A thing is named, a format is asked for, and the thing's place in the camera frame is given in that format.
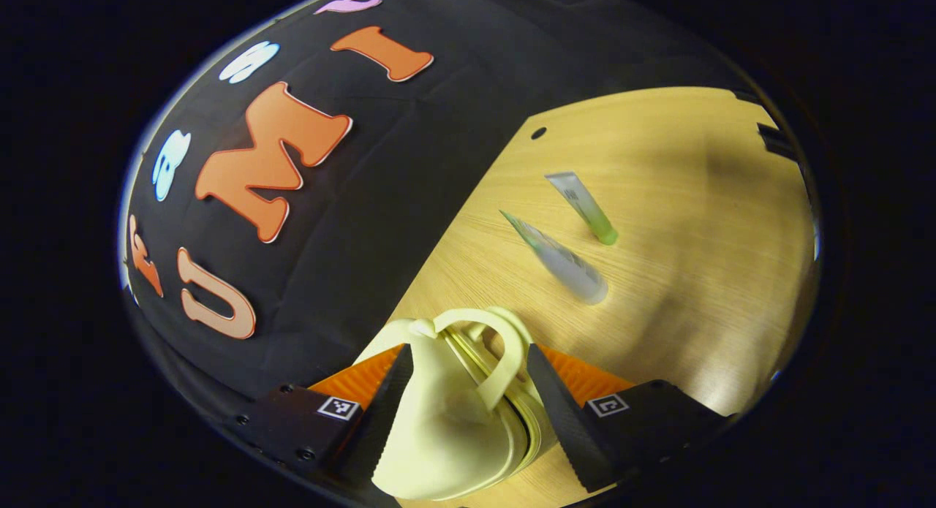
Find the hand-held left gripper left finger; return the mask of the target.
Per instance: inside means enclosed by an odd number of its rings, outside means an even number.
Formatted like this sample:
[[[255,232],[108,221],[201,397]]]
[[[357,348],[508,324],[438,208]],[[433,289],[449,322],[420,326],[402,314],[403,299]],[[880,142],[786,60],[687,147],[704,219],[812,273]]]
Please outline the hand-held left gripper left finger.
[[[224,434],[321,494],[378,494],[372,475],[411,377],[400,344],[315,390],[279,385],[227,416]]]

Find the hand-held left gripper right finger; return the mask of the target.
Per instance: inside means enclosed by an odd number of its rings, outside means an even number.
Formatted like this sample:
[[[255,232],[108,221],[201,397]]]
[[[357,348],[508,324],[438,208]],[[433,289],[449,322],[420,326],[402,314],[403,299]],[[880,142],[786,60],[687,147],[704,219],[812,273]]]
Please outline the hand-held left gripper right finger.
[[[529,346],[526,368],[589,493],[648,474],[711,441],[732,421],[665,379],[630,384],[542,344]]]

